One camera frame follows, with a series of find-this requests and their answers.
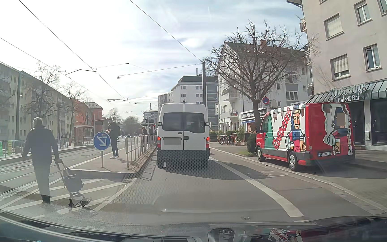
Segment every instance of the window shutter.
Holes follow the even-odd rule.
[[[325,22],[325,30],[327,37],[334,36],[340,32],[343,32],[343,27],[341,26],[340,15],[335,16],[332,19],[329,19]]]
[[[347,60],[347,55],[336,58],[332,61],[334,74],[342,71],[347,71],[349,69],[349,61]]]

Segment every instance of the white van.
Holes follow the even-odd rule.
[[[158,168],[168,164],[207,167],[210,157],[210,124],[203,104],[166,103],[159,114]]]

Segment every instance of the sky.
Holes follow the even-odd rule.
[[[70,51],[23,5],[28,7],[79,57]],[[299,32],[300,8],[285,0],[132,0],[187,51],[129,0],[0,0],[0,37],[62,73],[96,69],[113,88],[91,71],[68,76],[84,87],[107,114],[117,108],[122,118],[157,109],[157,97],[183,75],[201,73],[201,61],[212,47],[249,21],[263,21]],[[0,61],[33,73],[37,60],[0,39]],[[144,71],[187,67],[133,74]],[[60,76],[60,85],[71,80]],[[128,98],[129,102],[107,99]]]

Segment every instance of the green poster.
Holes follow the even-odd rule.
[[[11,155],[11,153],[13,152],[12,149],[13,149],[13,144],[12,144],[12,141],[9,140],[7,141],[7,154]]]
[[[3,142],[0,141],[0,156],[3,156]]]

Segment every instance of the shopping trolley bag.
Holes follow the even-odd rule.
[[[84,185],[82,179],[78,177],[78,175],[72,173],[70,168],[67,167],[64,162],[62,162],[62,159],[55,160],[55,163],[59,170],[59,174],[61,175],[62,182],[70,193],[70,203],[68,204],[68,209],[71,211],[71,209],[74,207],[84,207],[88,205],[92,199],[86,198],[83,194],[80,193],[80,190],[82,190]],[[76,202],[76,204],[73,203],[73,199],[75,198],[80,199],[78,202]]]

